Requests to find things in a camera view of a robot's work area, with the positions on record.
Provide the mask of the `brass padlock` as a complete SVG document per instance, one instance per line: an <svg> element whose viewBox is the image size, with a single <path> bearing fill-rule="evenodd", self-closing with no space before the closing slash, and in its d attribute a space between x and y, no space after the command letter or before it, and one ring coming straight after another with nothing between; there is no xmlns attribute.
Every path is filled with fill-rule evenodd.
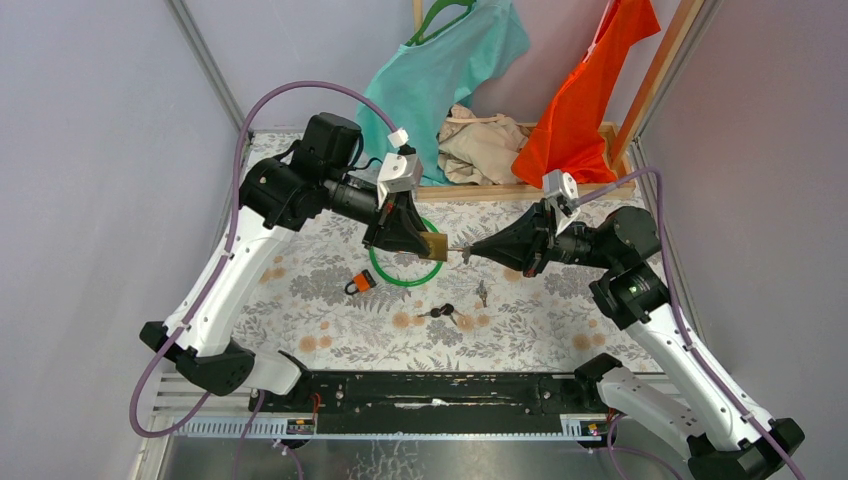
<svg viewBox="0 0 848 480"><path fill-rule="evenodd" d="M427 260L445 262L448 258L448 236L443 233L422 232L422 239L426 242L428 253Z"/></svg>

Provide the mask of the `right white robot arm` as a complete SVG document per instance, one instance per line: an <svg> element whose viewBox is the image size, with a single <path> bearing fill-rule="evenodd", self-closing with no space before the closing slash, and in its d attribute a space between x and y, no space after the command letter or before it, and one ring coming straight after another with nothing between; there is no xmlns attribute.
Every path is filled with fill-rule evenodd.
<svg viewBox="0 0 848 480"><path fill-rule="evenodd" d="M543 200L463 254L529 278L552 262L600 269L590 285L596 306L653 357L679 395L669 397L602 354L576 372L577 405L589 412L605 406L637 421L673 447L696 479L768 478L791 465L804 433L754 401L695 336L649 264L660 249L645 209L621 207L590 227Z"/></svg>

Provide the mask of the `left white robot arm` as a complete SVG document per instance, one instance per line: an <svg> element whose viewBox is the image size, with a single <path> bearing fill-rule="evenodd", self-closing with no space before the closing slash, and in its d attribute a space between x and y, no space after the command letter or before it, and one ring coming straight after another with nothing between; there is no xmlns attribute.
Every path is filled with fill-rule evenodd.
<svg viewBox="0 0 848 480"><path fill-rule="evenodd" d="M164 321L148 322L141 340L163 351L177 371L216 396L239 387L271 392L288 411L309 401L306 369L291 355L255 353L233 327L268 263L294 234L325 210L366 227L367 248L445 258L441 240L414 205L422 166L409 136L389 134L390 151L375 184L351 173L360 127L331 113L313 116L288 150L256 162L237 190L237 220L228 227L190 293Z"/></svg>

